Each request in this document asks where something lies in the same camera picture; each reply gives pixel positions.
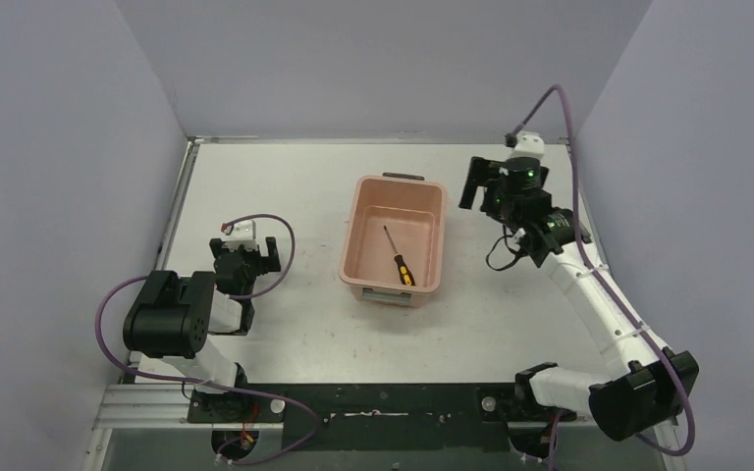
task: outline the screwdriver handle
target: screwdriver handle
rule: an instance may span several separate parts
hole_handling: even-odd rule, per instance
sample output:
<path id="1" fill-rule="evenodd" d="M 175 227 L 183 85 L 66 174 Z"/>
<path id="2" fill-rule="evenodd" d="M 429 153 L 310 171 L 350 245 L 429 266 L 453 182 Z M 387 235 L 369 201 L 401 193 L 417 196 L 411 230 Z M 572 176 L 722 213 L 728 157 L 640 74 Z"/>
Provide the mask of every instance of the screwdriver handle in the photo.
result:
<path id="1" fill-rule="evenodd" d="M 395 263 L 398 264 L 398 272 L 401 275 L 401 283 L 407 287 L 414 286 L 414 277 L 411 275 L 411 270 L 408 269 L 408 265 L 405 264 L 403 256 L 400 254 L 395 255 Z"/>

